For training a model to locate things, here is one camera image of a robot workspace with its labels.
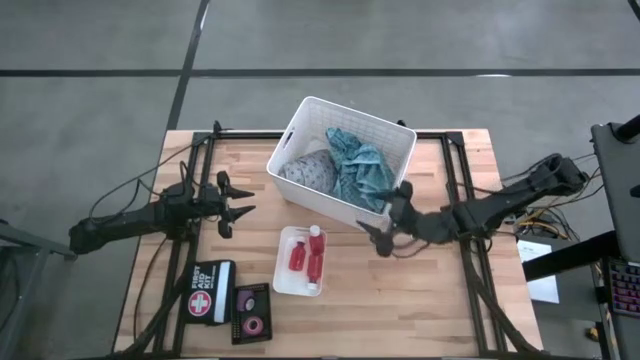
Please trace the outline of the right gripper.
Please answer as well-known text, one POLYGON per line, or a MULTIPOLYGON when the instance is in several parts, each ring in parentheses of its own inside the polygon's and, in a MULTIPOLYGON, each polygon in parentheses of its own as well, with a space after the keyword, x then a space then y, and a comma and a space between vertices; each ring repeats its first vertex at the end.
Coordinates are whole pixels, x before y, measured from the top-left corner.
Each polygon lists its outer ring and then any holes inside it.
MULTIPOLYGON (((434 244, 453 242, 457 225, 450 212, 421 213, 409 202, 413 196, 413 185, 408 181, 391 190, 377 193, 377 198, 393 206, 395 228, 419 240, 434 244)), ((394 233, 382 230, 362 221, 357 224, 369 235, 370 242, 380 257, 390 257, 394 250, 394 233)))

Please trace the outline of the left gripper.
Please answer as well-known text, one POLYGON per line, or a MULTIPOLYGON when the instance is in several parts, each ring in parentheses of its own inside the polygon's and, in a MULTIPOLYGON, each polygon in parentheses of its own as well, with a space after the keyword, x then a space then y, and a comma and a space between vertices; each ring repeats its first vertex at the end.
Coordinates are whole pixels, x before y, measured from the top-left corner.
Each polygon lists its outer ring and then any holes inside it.
POLYGON ((209 221, 211 216, 216 217, 219 235, 224 239, 230 239, 233 236, 232 224, 254 210, 256 206, 229 208, 227 197, 231 199, 249 198, 253 197, 254 193, 234 188, 226 171, 219 171, 216 174, 216 181, 217 186, 211 183, 199 186, 197 215, 206 221, 209 221))

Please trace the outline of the teal patterned cloth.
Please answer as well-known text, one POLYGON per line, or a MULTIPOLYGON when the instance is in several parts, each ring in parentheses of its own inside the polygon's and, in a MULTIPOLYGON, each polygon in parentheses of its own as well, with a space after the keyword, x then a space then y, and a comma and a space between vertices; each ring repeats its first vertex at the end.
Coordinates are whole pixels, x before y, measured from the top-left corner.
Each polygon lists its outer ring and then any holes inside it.
POLYGON ((382 213, 386 202, 376 194, 391 190, 396 180, 384 154, 340 128, 328 128, 326 138, 337 172, 332 195, 359 208, 382 213))

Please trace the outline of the red medicine bottle white cap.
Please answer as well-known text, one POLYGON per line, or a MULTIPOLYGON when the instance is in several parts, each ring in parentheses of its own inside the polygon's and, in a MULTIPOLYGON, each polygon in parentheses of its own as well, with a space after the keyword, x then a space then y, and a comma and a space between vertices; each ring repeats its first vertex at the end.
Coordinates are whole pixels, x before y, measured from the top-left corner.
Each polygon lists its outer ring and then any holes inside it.
POLYGON ((324 256, 322 254, 312 254, 309 257, 309 263, 307 267, 307 288, 310 290, 317 290, 322 277, 322 270, 324 264, 324 256))
POLYGON ((309 245, 313 255, 321 255, 325 251, 325 240, 322 230, 318 225, 309 228, 309 245))
POLYGON ((294 272, 302 271, 304 268, 305 259, 305 243, 303 241, 297 241, 290 255, 288 264, 289 269, 294 272))

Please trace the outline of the grey patterned cloth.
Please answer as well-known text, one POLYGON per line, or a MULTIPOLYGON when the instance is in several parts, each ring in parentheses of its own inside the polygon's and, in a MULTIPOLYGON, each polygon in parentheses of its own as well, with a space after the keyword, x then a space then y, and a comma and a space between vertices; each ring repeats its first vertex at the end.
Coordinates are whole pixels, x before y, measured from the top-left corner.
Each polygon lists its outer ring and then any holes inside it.
POLYGON ((285 163, 278 175, 323 194, 331 194, 337 169, 327 149, 321 149, 285 163))

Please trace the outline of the small white plastic bin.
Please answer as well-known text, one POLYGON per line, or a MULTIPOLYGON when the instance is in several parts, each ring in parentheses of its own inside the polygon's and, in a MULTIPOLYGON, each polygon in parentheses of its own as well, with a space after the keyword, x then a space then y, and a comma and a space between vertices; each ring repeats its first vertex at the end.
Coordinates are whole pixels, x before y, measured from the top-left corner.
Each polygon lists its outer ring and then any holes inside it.
MULTIPOLYGON (((273 277, 273 288, 276 292, 281 294, 306 297, 317 297, 320 295, 323 285, 324 264, 318 289, 310 290, 307 288, 307 267, 309 263, 309 257, 312 255, 308 242, 310 227, 305 228, 288 226, 281 231, 273 277), (305 243, 306 259, 303 270, 294 272, 289 269, 288 264, 291 252, 297 241, 303 241, 305 243)), ((325 240, 325 251, 322 254, 324 256, 325 263, 327 250, 326 233, 323 230, 322 233, 325 240)))

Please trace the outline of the large white perforated basket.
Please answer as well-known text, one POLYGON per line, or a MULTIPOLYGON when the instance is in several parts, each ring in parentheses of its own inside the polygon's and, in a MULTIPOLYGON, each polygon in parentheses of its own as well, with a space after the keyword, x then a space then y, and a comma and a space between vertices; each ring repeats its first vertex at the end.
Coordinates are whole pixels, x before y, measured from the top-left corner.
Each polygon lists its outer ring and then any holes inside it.
POLYGON ((299 105, 279 140, 266 170, 282 197, 292 203, 356 227, 359 222, 374 227, 389 225, 389 205, 380 213, 344 202, 279 175, 282 166, 308 153, 327 149, 326 130, 335 127, 354 134, 383 155, 393 172, 393 185, 404 179, 417 134, 414 130, 317 97, 308 96, 299 105))

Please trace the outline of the pink bandage roll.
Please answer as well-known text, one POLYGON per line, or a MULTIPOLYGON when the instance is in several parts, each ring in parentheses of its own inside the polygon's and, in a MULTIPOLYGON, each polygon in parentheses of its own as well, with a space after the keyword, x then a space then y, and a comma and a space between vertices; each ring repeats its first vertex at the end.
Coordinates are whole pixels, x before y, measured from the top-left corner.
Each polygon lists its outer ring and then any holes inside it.
POLYGON ((258 316, 250 316, 242 324, 242 332, 245 336, 258 336, 263 332, 263 330, 264 322, 258 316))

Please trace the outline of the black first aid kit pouch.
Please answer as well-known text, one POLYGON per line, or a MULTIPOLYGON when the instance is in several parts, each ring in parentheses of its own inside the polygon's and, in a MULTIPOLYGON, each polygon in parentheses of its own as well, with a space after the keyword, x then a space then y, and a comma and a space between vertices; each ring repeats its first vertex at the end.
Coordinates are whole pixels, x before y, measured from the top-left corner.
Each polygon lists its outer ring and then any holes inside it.
POLYGON ((219 326, 231 321, 236 264, 232 260, 196 262, 187 277, 182 310, 187 324, 219 326))

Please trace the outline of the small black mesh basket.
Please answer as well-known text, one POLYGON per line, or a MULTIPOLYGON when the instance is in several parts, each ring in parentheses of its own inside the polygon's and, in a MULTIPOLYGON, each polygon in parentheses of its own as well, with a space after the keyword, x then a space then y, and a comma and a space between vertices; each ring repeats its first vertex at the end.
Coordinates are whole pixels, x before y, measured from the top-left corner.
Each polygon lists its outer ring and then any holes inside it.
POLYGON ((233 345, 242 345, 256 342, 270 341, 273 338, 270 285, 259 283, 239 286, 234 289, 233 305, 231 308, 231 342, 233 345), (237 293, 241 289, 252 290, 255 294, 255 307, 248 312, 238 312, 236 309, 237 293), (254 337, 245 336, 242 332, 243 322, 250 316, 258 316, 264 322, 263 332, 254 337))

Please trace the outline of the white paper sheet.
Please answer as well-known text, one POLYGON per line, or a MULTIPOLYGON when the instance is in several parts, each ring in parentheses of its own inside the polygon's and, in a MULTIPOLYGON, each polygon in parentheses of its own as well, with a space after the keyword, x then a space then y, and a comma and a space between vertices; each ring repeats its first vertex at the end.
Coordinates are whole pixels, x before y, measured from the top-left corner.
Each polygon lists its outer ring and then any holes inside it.
MULTIPOLYGON (((547 244, 519 240, 517 242, 518 252, 521 262, 527 262, 547 255, 552 252, 552 247, 547 244)), ((555 275, 527 282, 530 298, 533 301, 541 301, 559 304, 559 293, 555 275)))

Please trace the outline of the black desk beam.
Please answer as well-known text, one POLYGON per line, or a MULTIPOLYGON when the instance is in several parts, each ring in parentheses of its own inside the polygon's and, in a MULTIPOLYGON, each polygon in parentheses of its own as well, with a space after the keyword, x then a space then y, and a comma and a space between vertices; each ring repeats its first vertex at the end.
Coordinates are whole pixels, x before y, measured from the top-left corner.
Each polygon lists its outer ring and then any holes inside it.
POLYGON ((618 254, 617 233, 613 230, 525 261, 522 266, 526 280, 534 281, 574 268, 587 266, 618 254))

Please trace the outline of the grey metal table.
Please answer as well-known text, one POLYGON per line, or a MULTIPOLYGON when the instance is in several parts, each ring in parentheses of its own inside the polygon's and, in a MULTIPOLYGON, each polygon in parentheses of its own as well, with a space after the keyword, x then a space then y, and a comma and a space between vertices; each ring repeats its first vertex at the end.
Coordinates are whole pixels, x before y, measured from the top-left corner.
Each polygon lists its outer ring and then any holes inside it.
POLYGON ((2 262, 13 269, 16 291, 6 316, 0 321, 0 360, 10 360, 15 353, 38 282, 52 254, 66 261, 77 258, 68 246, 17 229, 0 219, 0 274, 4 271, 2 262))

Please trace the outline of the backlit computer keyboard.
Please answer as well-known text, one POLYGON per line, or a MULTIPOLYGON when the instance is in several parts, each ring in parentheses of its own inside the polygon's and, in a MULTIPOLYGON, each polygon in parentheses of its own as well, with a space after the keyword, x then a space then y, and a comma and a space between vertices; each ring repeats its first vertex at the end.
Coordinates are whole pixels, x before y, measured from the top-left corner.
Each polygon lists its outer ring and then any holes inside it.
POLYGON ((604 275, 611 311, 640 318, 640 263, 609 258, 604 275))

